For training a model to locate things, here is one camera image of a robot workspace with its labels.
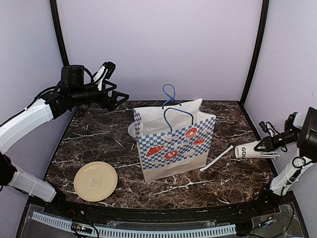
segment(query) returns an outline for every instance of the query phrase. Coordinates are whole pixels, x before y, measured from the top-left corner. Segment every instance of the logo on plate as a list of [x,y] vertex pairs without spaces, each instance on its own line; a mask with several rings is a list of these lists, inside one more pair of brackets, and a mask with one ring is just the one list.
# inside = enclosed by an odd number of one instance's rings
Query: logo on plate
[[101,185],[100,180],[93,179],[93,181],[91,182],[91,187],[100,187],[100,185]]

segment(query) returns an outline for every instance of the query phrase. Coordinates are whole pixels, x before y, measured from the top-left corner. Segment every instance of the plate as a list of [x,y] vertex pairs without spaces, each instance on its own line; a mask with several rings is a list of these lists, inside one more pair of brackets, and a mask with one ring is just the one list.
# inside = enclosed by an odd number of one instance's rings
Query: plate
[[76,174],[74,188],[77,195],[89,202],[101,201],[109,197],[118,183],[114,168],[97,161],[84,165]]

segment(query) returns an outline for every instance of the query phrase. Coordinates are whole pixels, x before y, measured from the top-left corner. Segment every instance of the dark marble surface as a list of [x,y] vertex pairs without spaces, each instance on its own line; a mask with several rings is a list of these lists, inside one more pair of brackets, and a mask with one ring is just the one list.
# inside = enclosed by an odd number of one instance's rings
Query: dark marble surface
[[[60,187],[69,201],[121,208],[172,209],[247,201],[273,177],[266,160],[237,160],[232,149],[203,172],[194,170],[145,182],[136,142],[127,129],[133,122],[134,107],[161,105],[162,102],[126,102],[113,112],[92,105],[83,117],[72,120],[46,181]],[[201,111],[217,116],[207,163],[229,145],[255,140],[236,102],[203,102]],[[92,161],[107,162],[118,174],[116,190],[100,202],[82,200],[73,187],[77,171]]]

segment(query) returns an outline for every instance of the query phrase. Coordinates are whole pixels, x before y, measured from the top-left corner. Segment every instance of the paper cup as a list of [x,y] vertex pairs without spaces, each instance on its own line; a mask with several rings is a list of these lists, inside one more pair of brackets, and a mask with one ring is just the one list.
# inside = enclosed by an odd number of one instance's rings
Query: paper cup
[[234,149],[234,153],[237,159],[251,159],[259,158],[261,156],[260,151],[255,151],[254,147],[259,143],[259,141],[254,141],[251,143],[238,145]]

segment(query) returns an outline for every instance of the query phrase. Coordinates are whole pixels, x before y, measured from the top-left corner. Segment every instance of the white paper cup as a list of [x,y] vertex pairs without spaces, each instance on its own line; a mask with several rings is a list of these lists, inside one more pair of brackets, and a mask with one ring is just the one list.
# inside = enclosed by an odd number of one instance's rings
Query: white paper cup
[[132,140],[137,141],[136,135],[135,135],[135,126],[134,123],[132,123],[131,125],[129,125],[128,127],[128,133],[130,135],[130,137],[132,138]]
[[255,151],[254,147],[259,143],[259,141],[254,141],[251,143],[238,145],[234,149],[234,153],[237,159],[252,159],[259,158],[261,156],[260,151]]

